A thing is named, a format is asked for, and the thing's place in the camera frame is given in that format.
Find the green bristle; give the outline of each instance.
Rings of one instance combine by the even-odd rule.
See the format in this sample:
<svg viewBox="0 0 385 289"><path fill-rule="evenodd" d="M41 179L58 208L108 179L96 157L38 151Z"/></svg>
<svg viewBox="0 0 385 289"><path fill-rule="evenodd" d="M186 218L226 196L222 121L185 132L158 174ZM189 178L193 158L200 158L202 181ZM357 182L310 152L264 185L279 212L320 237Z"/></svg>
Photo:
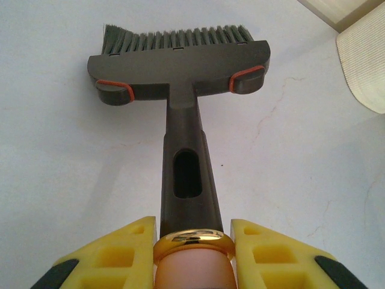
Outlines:
<svg viewBox="0 0 385 289"><path fill-rule="evenodd" d="M253 41L247 29L240 25L218 26L217 28L195 28L163 33L133 33L115 25L105 28L102 53L146 51L162 48L176 48L198 45L218 45L225 43Z"/></svg>

